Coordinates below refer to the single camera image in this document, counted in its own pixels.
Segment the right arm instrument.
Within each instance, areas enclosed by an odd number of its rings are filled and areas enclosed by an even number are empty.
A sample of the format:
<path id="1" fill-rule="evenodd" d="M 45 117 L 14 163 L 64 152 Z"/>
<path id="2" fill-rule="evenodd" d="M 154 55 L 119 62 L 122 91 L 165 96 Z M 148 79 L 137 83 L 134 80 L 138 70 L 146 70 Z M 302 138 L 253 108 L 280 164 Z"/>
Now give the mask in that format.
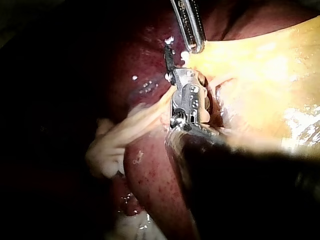
<path id="1" fill-rule="evenodd" d="M 207 124 L 210 121 L 210 101 L 205 76 L 190 68 L 175 68 L 169 73 L 176 87 L 170 100 L 170 128 Z"/>

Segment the left arm instrument jaw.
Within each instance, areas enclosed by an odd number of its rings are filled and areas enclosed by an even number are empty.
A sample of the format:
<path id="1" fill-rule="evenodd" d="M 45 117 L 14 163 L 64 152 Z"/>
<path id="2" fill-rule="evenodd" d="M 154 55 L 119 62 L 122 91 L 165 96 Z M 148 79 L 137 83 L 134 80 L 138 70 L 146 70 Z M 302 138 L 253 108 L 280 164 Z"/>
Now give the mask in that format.
<path id="1" fill-rule="evenodd" d="M 205 47 L 206 35 L 196 0 L 171 0 L 186 50 L 199 54 Z"/>

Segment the right arm instrument jaw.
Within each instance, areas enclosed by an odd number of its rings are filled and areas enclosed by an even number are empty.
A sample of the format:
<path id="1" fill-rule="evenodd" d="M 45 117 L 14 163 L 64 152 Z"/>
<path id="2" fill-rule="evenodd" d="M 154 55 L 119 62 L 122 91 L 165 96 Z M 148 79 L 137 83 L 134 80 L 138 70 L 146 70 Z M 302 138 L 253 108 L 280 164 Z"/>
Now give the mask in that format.
<path id="1" fill-rule="evenodd" d="M 171 72 L 175 69 L 176 65 L 174 61 L 173 49 L 168 44 L 164 46 L 164 61 L 167 72 Z"/>

